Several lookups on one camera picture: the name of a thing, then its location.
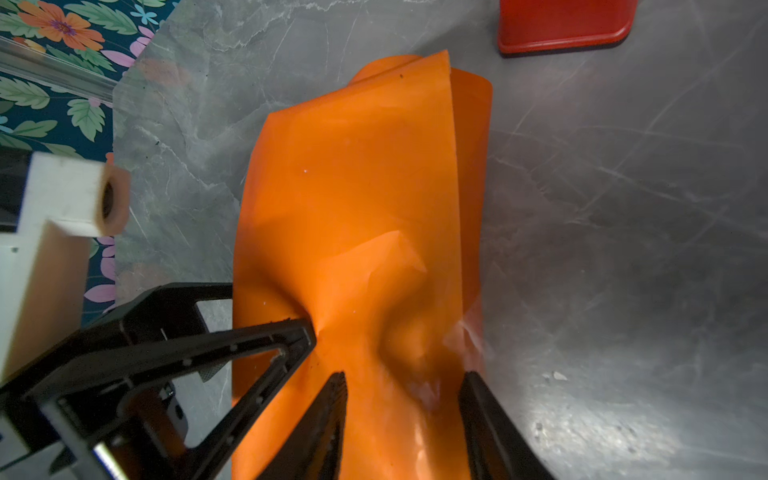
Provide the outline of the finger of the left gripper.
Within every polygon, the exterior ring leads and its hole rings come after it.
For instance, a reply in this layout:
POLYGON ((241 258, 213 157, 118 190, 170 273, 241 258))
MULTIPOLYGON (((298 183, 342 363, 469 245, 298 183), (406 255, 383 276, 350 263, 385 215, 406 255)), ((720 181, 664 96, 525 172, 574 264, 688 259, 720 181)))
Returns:
POLYGON ((306 319, 284 320, 80 355, 29 396, 75 459, 79 479, 213 479, 316 344, 306 319), (195 447, 151 415, 155 388, 270 352, 268 368, 195 447))
POLYGON ((197 307, 227 300, 230 283, 170 283, 116 307, 79 335, 79 360, 182 360, 227 347, 209 331, 197 307))

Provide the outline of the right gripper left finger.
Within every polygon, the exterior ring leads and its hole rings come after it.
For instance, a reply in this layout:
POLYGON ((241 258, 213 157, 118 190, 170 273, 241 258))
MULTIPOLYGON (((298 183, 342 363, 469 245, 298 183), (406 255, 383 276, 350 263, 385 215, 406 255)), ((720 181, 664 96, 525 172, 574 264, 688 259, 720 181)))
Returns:
POLYGON ((257 479, 338 479, 347 401, 345 374, 335 372, 257 479))

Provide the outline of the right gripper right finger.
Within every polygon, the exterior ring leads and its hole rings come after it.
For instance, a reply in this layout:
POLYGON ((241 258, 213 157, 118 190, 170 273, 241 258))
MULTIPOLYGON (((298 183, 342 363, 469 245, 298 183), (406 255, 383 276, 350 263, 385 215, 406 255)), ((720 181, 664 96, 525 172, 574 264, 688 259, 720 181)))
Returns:
POLYGON ((465 373, 459 391, 472 480, 554 480, 476 371, 465 373))

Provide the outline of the yellow orange wrapping paper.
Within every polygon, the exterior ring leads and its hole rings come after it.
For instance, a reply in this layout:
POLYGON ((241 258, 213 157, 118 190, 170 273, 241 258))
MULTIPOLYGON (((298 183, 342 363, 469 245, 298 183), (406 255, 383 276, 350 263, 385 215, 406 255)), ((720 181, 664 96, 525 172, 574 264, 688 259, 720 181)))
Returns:
POLYGON ((232 460, 275 457, 346 377, 344 479, 466 479, 458 407, 482 365, 479 237, 493 89, 447 52, 380 59, 270 114, 234 253, 238 327, 307 318, 317 343, 232 460))

